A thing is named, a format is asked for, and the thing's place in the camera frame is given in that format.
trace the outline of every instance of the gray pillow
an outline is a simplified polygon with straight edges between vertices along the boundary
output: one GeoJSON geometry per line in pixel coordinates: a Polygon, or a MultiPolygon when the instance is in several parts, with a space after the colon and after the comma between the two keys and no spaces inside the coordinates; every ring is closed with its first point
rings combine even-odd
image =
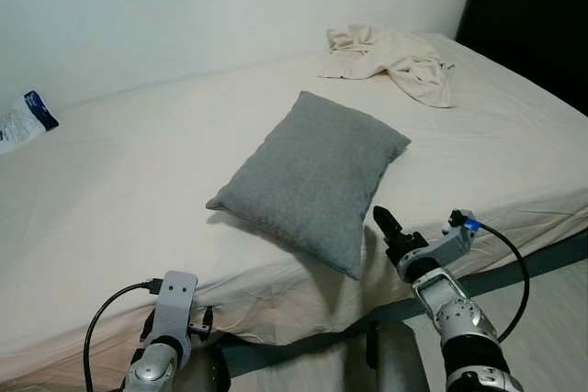
{"type": "Polygon", "coordinates": [[[206,205],[269,230],[358,280],[363,222],[388,164],[411,141],[310,92],[206,205]]]}

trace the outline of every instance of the black cable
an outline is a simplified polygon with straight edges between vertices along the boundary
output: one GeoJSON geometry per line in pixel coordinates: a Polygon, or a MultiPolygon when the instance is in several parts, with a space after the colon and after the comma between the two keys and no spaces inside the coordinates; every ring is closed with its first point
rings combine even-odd
{"type": "Polygon", "coordinates": [[[104,305],[102,305],[100,307],[100,309],[95,314],[95,316],[92,319],[92,321],[90,322],[90,326],[88,327],[88,331],[85,334],[84,354],[83,354],[83,358],[84,358],[84,379],[85,379],[85,390],[86,390],[86,392],[94,392],[94,385],[92,384],[92,373],[90,372],[90,340],[92,339],[92,332],[94,331],[94,327],[96,326],[96,323],[98,322],[98,319],[100,318],[100,316],[102,315],[102,313],[104,312],[104,310],[106,308],[108,308],[108,305],[110,305],[112,302],[114,302],[118,297],[122,296],[123,294],[128,293],[129,291],[132,291],[133,289],[139,289],[139,288],[148,288],[148,289],[150,289],[150,286],[151,286],[150,282],[143,282],[143,283],[140,283],[140,284],[135,284],[135,285],[127,286],[126,288],[122,288],[120,291],[118,291],[117,294],[113,295],[106,302],[104,302],[104,305]]]}
{"type": "Polygon", "coordinates": [[[513,331],[521,317],[523,317],[523,313],[525,312],[526,308],[526,303],[529,299],[531,281],[529,271],[526,268],[525,259],[523,258],[521,253],[516,249],[513,243],[510,242],[500,231],[497,231],[492,227],[488,227],[487,225],[480,223],[480,228],[492,233],[494,236],[496,236],[498,239],[500,239],[502,242],[508,245],[508,248],[511,249],[511,252],[513,252],[514,256],[516,257],[516,260],[518,261],[519,266],[521,267],[521,273],[523,273],[523,280],[525,282],[523,287],[523,298],[521,298],[521,303],[519,304],[518,310],[516,311],[516,314],[514,314],[514,317],[511,320],[510,324],[506,327],[504,332],[500,334],[500,337],[498,337],[498,342],[502,343],[504,342],[504,340],[506,340],[506,337],[508,337],[510,333],[513,331]]]}

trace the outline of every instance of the white wall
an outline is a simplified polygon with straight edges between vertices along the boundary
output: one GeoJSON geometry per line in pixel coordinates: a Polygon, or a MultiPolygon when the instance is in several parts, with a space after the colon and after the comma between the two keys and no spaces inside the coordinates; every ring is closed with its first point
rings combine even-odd
{"type": "Polygon", "coordinates": [[[187,73],[326,49],[362,22],[454,36],[466,0],[0,0],[0,115],[36,89],[58,108],[187,73]]]}

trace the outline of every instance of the beige towel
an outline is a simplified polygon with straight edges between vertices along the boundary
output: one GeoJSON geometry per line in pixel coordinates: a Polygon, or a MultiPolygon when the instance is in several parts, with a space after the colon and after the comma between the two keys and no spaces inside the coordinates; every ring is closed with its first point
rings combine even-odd
{"type": "Polygon", "coordinates": [[[362,80],[382,71],[415,100],[432,107],[452,107],[447,69],[429,43],[393,29],[367,25],[327,30],[331,54],[320,77],[362,80]]]}

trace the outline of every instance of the bed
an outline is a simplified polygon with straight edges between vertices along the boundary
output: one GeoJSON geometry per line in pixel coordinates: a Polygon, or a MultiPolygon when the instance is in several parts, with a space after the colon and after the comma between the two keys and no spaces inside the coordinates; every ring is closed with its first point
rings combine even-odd
{"type": "MultiPolygon", "coordinates": [[[[300,90],[366,112],[413,141],[373,205],[428,240],[471,209],[528,255],[588,227],[588,118],[441,35],[457,107],[424,106],[386,75],[316,76],[324,54],[187,77],[58,112],[61,126],[0,158],[0,388],[80,386],[85,327],[123,286],[176,269],[198,275],[195,316],[215,329],[287,344],[343,330],[410,295],[368,215],[354,281],[204,205],[293,105],[300,90]]],[[[513,260],[481,233],[458,275],[513,260]]],[[[129,294],[96,328],[97,385],[117,386],[154,297],[129,294]]]]}

